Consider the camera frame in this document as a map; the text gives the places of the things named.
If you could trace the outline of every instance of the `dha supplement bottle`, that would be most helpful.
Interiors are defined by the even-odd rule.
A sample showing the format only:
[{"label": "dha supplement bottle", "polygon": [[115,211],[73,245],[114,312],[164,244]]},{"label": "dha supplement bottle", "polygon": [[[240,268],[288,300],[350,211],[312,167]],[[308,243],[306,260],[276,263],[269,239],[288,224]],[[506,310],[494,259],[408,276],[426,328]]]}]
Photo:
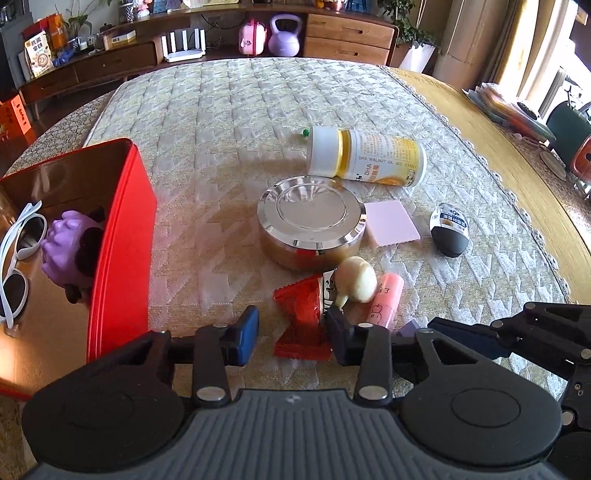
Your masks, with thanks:
[{"label": "dha supplement bottle", "polygon": [[308,175],[400,187],[421,183],[427,161],[414,140],[333,127],[310,129],[306,157]]}]

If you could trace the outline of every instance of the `garlic bulb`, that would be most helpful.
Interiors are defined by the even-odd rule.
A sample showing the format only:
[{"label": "garlic bulb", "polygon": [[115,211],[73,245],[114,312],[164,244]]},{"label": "garlic bulb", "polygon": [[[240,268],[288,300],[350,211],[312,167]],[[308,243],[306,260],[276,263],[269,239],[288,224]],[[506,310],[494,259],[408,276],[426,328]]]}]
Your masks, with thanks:
[{"label": "garlic bulb", "polygon": [[335,271],[335,287],[335,305],[343,308],[349,298],[360,303],[371,301],[378,288],[378,279],[374,268],[363,258],[349,257]]}]

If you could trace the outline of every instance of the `pink bag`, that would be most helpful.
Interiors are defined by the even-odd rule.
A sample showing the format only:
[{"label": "pink bag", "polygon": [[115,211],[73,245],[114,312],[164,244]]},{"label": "pink bag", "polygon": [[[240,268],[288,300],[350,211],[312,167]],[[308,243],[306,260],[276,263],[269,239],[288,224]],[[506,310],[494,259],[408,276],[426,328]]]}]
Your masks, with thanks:
[{"label": "pink bag", "polygon": [[243,55],[260,55],[265,48],[267,29],[265,25],[253,18],[240,28],[238,34],[238,50]]}]

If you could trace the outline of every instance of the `pink square pad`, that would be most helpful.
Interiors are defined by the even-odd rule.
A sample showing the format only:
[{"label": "pink square pad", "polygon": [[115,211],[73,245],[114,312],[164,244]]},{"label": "pink square pad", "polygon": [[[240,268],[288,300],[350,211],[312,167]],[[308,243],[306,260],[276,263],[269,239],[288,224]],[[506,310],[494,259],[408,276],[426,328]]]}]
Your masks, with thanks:
[{"label": "pink square pad", "polygon": [[366,232],[372,248],[420,240],[413,221],[399,200],[365,204]]}]

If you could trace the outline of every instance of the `wooden shelf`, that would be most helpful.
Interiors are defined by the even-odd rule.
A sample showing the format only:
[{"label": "wooden shelf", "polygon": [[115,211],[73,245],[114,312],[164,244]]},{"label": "wooden shelf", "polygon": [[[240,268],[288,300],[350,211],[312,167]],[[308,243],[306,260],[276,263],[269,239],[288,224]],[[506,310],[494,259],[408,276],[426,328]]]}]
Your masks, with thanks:
[{"label": "wooden shelf", "polygon": [[[79,56],[66,65],[27,82],[20,88],[25,104],[36,106],[39,100],[82,90],[113,80],[127,80],[143,73],[189,63],[211,60],[240,59],[248,56],[237,45],[210,48],[200,59],[168,63],[163,60],[161,38],[177,30],[195,28],[202,15],[243,13],[267,22],[271,15],[291,13],[305,23],[300,34],[300,57],[367,61],[391,64],[398,29],[382,18],[352,11],[315,8],[308,5],[254,4],[241,2],[181,9],[150,15],[144,19],[113,27],[104,35],[114,37],[135,30],[135,41],[91,56]],[[258,57],[273,57],[265,50]]]},{"label": "wooden shelf", "polygon": [[252,2],[239,2],[236,4],[207,5],[201,8],[184,8],[173,10],[170,13],[152,14],[149,17],[134,22],[117,25],[106,32],[106,35],[117,36],[129,33],[135,30],[139,38],[152,38],[163,31],[182,30],[191,28],[191,17],[200,17],[201,15],[226,14],[231,12],[244,13],[291,13],[299,15],[327,15],[328,17],[350,18],[375,25],[384,25],[392,28],[392,24],[381,17],[375,15],[341,10],[336,12],[327,8],[316,8],[310,5],[292,5],[292,4],[254,4]]}]

